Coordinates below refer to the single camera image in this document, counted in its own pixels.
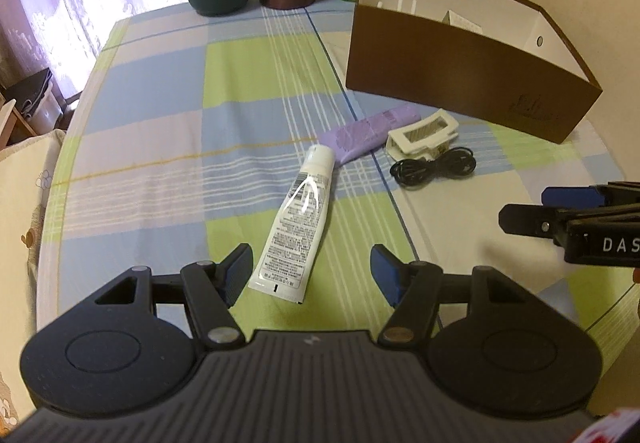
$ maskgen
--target cable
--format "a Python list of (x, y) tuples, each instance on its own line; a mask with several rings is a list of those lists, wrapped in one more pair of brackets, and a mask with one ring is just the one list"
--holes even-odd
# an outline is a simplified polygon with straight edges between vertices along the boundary
[(436, 176), (466, 178), (475, 169), (474, 152), (466, 147), (454, 147), (433, 161), (424, 158), (400, 160), (391, 166), (389, 172), (401, 187), (415, 187), (430, 182)]

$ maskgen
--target brown box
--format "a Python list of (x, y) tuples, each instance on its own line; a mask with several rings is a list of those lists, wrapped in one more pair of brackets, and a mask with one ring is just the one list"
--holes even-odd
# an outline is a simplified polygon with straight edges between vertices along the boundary
[[(448, 10), (482, 35), (444, 24)], [(527, 0), (358, 0), (346, 85), (561, 143), (602, 89)]]

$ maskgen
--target white tube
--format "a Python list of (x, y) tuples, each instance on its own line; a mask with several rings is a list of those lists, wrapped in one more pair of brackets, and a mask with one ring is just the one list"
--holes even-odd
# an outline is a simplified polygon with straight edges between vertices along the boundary
[(322, 237), (335, 154), (311, 146), (269, 232), (249, 287), (302, 304)]

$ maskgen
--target white tube cap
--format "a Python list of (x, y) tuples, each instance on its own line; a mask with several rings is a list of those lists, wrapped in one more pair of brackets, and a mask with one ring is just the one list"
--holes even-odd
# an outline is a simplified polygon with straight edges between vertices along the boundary
[(319, 165), (331, 172), (334, 169), (335, 152), (327, 146), (316, 144), (306, 151), (305, 163), (303, 165)]

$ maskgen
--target wall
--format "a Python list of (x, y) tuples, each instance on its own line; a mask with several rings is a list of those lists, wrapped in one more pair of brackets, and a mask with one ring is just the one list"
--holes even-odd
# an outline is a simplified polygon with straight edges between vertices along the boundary
[(562, 27), (604, 91), (588, 115), (640, 181), (640, 0), (532, 0)]

